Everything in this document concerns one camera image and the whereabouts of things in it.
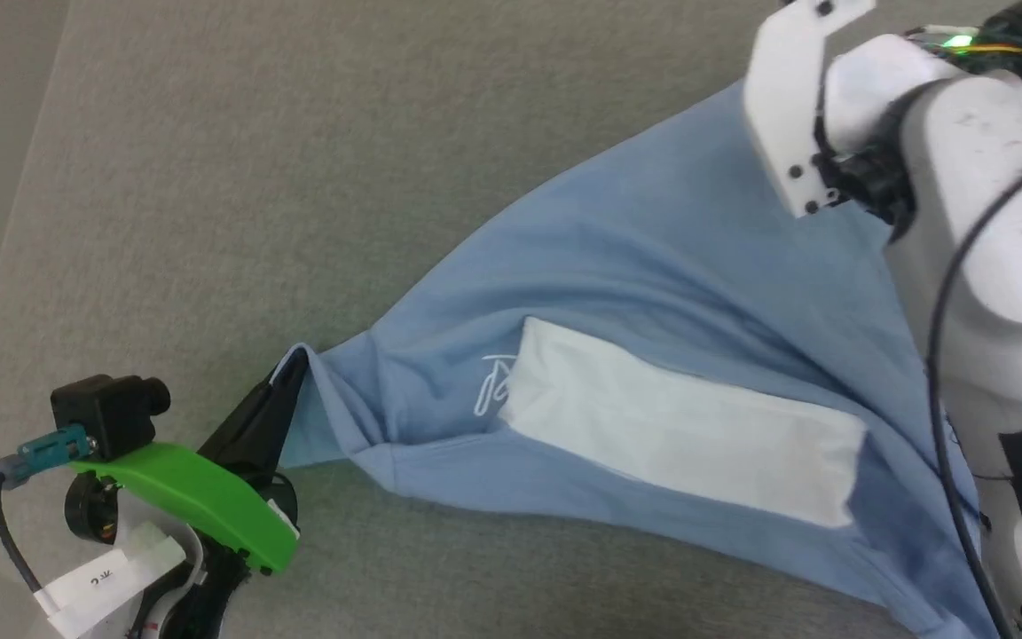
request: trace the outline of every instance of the yellow wire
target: yellow wire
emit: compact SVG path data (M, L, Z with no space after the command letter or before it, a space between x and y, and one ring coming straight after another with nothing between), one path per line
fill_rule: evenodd
M1022 53L1022 47L1012 47L1010 44L977 44L947 49L957 53Z

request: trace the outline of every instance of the white print on shirt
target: white print on shirt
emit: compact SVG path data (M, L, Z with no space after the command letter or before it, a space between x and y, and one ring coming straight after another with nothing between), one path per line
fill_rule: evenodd
M492 400L504 401L508 397L508 376L511 374L511 366L508 363L514 361L514 355L485 355L480 360L491 361L492 372L483 377L483 383L479 386L479 397L475 398L475 409L472 413L482 417L486 415L492 407Z

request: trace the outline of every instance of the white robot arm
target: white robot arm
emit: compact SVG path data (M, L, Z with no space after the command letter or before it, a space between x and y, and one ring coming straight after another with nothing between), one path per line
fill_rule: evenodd
M976 477L982 561L940 437L954 520L998 633L1014 636L1022 634L1022 187L1012 187L1022 179L1022 1L980 29L929 29L944 33L929 44L916 34L877 37L824 72L824 40L871 8L873 0L796 0L772 15L745 81L747 120L792 215L852 198L893 226L885 256L897 295ZM977 234L989 208L994 222ZM959 252L966 239L971 254ZM958 253L968 255L963 264ZM945 279L958 282L944 286L947 295ZM936 335L934 317L944 323Z

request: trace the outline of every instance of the green plastic bracket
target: green plastic bracket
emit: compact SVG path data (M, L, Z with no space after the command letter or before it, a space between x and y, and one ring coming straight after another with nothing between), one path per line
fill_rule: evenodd
M73 461L178 517L231 550L246 550L250 569L284 570L297 538L246 482L174 444L153 442L113 461Z

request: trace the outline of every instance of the blue fabric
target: blue fabric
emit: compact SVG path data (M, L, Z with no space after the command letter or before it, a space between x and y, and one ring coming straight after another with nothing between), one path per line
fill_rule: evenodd
M918 636L994 636L933 470L924 369L881 258L887 231L854 207L793 219L741 100L733 86L552 179L369 331L310 351L283 464L349 457L401 495L668 535L881 603ZM642 485L511 431L496 414L499 363L512 361L485 357L514 356L527 316L863 418L855 524ZM968 469L960 456L954 466L972 516Z

